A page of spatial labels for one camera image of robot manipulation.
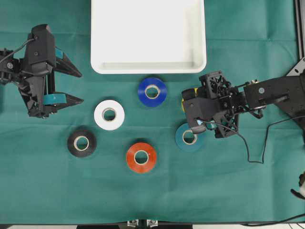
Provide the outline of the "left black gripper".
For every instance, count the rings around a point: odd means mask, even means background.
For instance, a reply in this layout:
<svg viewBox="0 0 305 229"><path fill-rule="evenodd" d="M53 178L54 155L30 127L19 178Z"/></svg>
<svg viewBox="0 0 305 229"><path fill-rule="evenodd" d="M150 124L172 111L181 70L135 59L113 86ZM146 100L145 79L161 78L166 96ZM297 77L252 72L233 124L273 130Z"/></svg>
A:
<svg viewBox="0 0 305 229"><path fill-rule="evenodd" d="M54 71L82 77L81 72L61 49L55 47L55 55L56 57L33 64L26 58L19 60L16 83L30 117L47 118L57 113L57 110L84 101L66 93L55 92Z"/></svg>

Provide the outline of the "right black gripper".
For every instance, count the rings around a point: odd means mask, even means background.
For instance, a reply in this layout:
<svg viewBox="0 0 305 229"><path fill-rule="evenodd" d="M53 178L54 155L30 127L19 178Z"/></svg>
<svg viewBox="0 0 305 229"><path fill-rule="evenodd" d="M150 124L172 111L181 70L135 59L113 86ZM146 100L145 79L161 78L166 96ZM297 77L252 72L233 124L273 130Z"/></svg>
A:
<svg viewBox="0 0 305 229"><path fill-rule="evenodd" d="M231 86L221 71L208 73L199 77L202 84L198 88L201 119L217 123L214 130L216 138L226 138L238 132L239 114L245 112L244 96L238 87Z"/></svg>

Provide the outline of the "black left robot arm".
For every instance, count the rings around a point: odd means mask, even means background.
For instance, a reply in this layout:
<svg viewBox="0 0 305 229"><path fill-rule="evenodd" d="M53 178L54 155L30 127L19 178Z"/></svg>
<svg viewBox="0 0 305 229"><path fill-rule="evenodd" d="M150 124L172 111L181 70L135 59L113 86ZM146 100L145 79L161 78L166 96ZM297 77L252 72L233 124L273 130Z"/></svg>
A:
<svg viewBox="0 0 305 229"><path fill-rule="evenodd" d="M55 66L51 66L42 75L23 73L22 61L22 58L13 57L12 50L1 50L0 83L2 85L13 83L18 87L30 117L47 118L58 110L83 103L81 98L55 91L55 72L82 77L62 50L55 49Z"/></svg>

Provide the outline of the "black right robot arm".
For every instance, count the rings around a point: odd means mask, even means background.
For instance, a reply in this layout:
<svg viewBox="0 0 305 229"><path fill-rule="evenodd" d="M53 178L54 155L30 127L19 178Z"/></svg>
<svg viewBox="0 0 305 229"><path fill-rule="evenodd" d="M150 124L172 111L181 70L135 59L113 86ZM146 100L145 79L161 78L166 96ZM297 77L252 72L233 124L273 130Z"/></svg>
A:
<svg viewBox="0 0 305 229"><path fill-rule="evenodd" d="M238 132L239 115L250 113L257 119L263 117L263 109L274 104L305 128L305 75L284 76L259 82L254 80L233 86L221 71L199 78L202 86L195 93L212 104L203 105L204 120L215 122L206 127L215 131L216 138L225 138Z"/></svg>

